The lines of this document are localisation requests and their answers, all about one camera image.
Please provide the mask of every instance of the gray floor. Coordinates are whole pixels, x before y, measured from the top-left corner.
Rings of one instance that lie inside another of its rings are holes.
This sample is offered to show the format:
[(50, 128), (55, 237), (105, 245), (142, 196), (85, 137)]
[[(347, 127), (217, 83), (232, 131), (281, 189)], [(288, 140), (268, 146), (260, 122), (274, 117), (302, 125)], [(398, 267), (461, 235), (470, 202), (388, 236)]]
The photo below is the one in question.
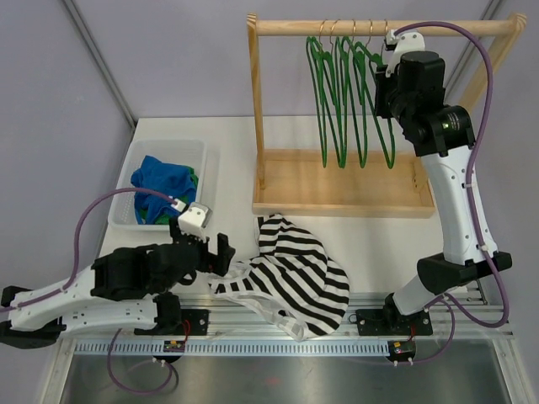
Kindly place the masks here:
[[(434, 352), (418, 344), (419, 357)], [(130, 387), (151, 389), (166, 377), (155, 364), (125, 370), (143, 359), (114, 358), (116, 375)], [(179, 385), (157, 396), (133, 396), (112, 386), (103, 356), (73, 359), (62, 403), (509, 403), (494, 350), (488, 342), (454, 342), (429, 364), (394, 369), (369, 358), (206, 358), (174, 364)]]

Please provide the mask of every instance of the gray wall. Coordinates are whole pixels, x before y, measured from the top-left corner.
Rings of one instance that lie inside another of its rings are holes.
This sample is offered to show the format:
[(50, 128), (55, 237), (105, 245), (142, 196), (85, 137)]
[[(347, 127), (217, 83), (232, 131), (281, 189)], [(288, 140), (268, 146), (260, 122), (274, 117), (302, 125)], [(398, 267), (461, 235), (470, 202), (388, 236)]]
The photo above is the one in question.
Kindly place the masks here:
[[(77, 0), (138, 117), (253, 114), (246, 18), (476, 19), (488, 0)], [(448, 61), (464, 40), (432, 39)], [(265, 114), (315, 114), (305, 38), (262, 38)], [(371, 49), (380, 50), (373, 40)]]
[[(539, 195), (539, 3), (509, 0), (501, 15), (526, 13), (528, 25), (494, 79), (494, 99), (482, 150), (478, 179), (488, 226), (503, 251), (513, 254), (514, 267), (503, 275), (511, 304), (510, 322), (520, 343), (531, 384), (539, 387), (537, 291), (537, 196)], [(483, 104), (475, 111), (475, 127)], [(493, 301), (498, 293), (488, 282)]]
[[(39, 288), (69, 274), (77, 218), (114, 187), (130, 133), (57, 0), (1, 1), (0, 72), (0, 287)], [(107, 209), (85, 226), (84, 265)], [(34, 401), (49, 352), (0, 345), (0, 402)]]

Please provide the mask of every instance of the black and white striped cloth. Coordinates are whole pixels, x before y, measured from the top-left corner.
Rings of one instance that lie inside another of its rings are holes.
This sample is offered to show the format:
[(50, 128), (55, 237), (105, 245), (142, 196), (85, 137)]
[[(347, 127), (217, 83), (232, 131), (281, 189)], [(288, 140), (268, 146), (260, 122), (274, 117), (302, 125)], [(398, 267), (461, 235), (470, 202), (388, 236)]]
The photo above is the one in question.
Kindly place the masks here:
[(259, 313), (295, 340), (335, 331), (349, 303), (346, 272), (322, 243), (281, 215), (259, 217), (260, 255), (233, 263), (211, 290)]

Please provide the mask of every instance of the blue cloth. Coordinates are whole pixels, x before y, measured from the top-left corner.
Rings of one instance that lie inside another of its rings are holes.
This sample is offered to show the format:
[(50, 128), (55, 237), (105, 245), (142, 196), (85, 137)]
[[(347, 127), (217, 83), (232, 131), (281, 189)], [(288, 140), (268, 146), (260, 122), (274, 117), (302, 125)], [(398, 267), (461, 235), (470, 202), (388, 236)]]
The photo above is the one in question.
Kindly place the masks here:
[[(186, 196), (188, 203), (195, 202), (196, 187), (191, 180), (189, 168), (160, 162), (152, 156), (144, 157), (141, 167), (131, 175), (131, 184), (134, 187), (153, 189), (173, 198)], [(135, 193), (135, 216), (138, 224), (143, 225), (140, 210), (147, 210), (147, 225), (155, 223), (161, 215), (177, 216), (179, 214), (166, 200), (137, 192)]]

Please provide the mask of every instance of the white table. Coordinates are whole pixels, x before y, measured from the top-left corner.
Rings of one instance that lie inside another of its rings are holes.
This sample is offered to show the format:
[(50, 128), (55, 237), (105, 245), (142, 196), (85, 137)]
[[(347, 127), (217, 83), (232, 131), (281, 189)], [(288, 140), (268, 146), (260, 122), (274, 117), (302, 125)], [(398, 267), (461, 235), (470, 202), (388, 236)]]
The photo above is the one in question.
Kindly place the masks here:
[[(267, 147), (318, 148), (316, 117), (266, 117), (264, 128)], [(410, 149), (399, 130), (395, 136), (398, 150)], [(142, 119), (134, 140), (193, 137), (208, 145), (201, 203), (213, 209), (207, 227), (211, 246), (216, 247), (216, 234), (222, 232), (236, 248), (236, 259), (257, 255), (251, 211), (256, 158), (253, 118)], [(351, 136), (350, 143), (355, 142), (353, 139)], [(330, 256), (349, 275), (354, 293), (392, 292), (415, 276), (419, 258), (442, 249), (437, 214), (429, 219), (289, 219), (320, 238)], [(167, 242), (167, 231), (125, 231), (109, 226), (100, 254), (111, 253), (117, 247)], [(209, 293), (203, 276), (193, 285), (179, 285), (174, 291), (181, 295)]]

